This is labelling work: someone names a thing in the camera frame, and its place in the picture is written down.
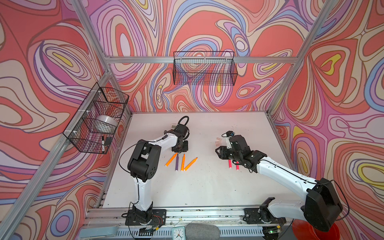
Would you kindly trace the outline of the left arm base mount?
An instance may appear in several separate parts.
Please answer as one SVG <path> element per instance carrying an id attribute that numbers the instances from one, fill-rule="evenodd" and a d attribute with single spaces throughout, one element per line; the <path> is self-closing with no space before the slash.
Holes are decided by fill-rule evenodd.
<path id="1" fill-rule="evenodd" d="M 166 223 L 166 209 L 149 209 L 148 211 L 140 211 L 132 209 L 128 211 L 125 225 L 126 226 L 162 226 Z"/>

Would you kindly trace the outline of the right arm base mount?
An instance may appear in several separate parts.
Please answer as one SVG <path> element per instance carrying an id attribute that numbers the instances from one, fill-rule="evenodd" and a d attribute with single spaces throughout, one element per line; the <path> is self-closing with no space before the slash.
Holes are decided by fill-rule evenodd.
<path id="1" fill-rule="evenodd" d="M 243 221 L 247 224 L 277 224 L 284 225 L 287 223 L 286 218 L 274 217 L 268 209 L 245 208 Z"/>

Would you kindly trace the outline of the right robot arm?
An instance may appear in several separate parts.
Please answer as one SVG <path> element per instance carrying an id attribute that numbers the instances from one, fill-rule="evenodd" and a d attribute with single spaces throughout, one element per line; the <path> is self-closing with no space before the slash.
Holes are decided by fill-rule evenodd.
<path id="1" fill-rule="evenodd" d="M 338 221 L 343 206 L 332 181 L 299 174 L 265 153 L 251 150 L 245 138 L 232 131 L 222 134 L 222 137 L 226 145 L 215 150 L 221 160 L 229 160 L 236 166 L 248 169 L 250 173 L 269 177 L 299 197 L 297 201 L 269 197 L 257 209 L 245 209 L 245 222 L 269 224 L 278 219 L 291 218 L 306 221 L 316 230 L 328 232 Z"/>

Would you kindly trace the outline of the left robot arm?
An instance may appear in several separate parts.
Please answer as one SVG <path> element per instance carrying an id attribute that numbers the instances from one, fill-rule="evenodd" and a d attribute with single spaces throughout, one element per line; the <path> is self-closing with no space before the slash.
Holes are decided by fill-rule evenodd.
<path id="1" fill-rule="evenodd" d="M 177 124 L 155 140 L 139 140 L 128 163 L 128 171 L 136 180 L 135 201 L 128 211 L 128 223 L 150 223 L 153 216 L 151 179 L 158 170 L 162 150 L 171 149 L 176 154 L 188 150 L 190 131 L 185 124 Z"/>

